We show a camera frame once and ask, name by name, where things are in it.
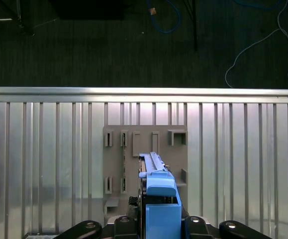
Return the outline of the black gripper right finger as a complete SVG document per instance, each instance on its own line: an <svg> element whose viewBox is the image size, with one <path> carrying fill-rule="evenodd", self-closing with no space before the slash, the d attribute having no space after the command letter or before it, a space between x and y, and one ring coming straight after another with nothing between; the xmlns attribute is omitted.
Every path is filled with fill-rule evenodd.
<svg viewBox="0 0 288 239"><path fill-rule="evenodd" d="M238 221L223 221L219 228L197 216L187 217L183 221L184 239L270 239L270 237Z"/></svg>

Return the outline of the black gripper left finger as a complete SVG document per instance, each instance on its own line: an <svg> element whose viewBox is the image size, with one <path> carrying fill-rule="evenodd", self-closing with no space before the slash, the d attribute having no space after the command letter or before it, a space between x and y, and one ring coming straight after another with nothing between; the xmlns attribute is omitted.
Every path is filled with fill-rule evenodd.
<svg viewBox="0 0 288 239"><path fill-rule="evenodd" d="M138 238L138 198L129 197L126 216L103 227L99 222L86 220L59 234L60 239L136 239Z"/></svg>

